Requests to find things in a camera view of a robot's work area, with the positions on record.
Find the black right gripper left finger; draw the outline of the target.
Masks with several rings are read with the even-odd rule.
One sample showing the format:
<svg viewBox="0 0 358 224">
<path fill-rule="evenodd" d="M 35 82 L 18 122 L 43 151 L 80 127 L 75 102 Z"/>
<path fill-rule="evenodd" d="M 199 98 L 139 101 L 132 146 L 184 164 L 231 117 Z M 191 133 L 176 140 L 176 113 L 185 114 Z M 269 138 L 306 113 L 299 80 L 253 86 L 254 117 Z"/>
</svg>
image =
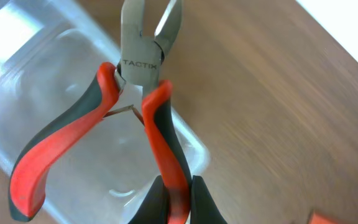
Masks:
<svg viewBox="0 0 358 224">
<path fill-rule="evenodd" d="M 129 224 L 167 224 L 168 190 L 158 175 Z"/>
</svg>

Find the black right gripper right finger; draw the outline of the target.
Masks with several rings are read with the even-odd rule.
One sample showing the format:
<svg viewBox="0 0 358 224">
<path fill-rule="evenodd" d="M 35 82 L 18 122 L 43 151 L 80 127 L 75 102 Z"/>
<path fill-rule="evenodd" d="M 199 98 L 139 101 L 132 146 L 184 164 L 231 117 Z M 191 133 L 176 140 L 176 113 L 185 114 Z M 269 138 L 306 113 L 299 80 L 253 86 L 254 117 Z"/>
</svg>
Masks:
<svg viewBox="0 0 358 224">
<path fill-rule="evenodd" d="M 204 179 L 194 175 L 191 185 L 191 224 L 227 224 L 217 208 Z"/>
</svg>

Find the red black cutting pliers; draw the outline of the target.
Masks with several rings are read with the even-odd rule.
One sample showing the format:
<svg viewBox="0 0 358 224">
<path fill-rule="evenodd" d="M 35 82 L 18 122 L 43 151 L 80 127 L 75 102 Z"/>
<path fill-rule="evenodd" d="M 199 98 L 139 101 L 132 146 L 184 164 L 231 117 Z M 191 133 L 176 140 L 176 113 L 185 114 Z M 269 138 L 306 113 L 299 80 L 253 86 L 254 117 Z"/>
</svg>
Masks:
<svg viewBox="0 0 358 224">
<path fill-rule="evenodd" d="M 23 148 L 8 188 L 12 219 L 31 221 L 45 201 L 51 166 L 105 117 L 126 84 L 142 87 L 135 115 L 144 125 L 159 175 L 168 190 L 167 223 L 185 223 L 190 213 L 191 174 L 172 121 L 172 83 L 161 80 L 160 67 L 180 30 L 183 3 L 170 1 L 151 37 L 143 34 L 143 0 L 125 1 L 121 10 L 121 59 L 102 63 L 93 81 L 73 106 L 40 130 Z"/>
</svg>

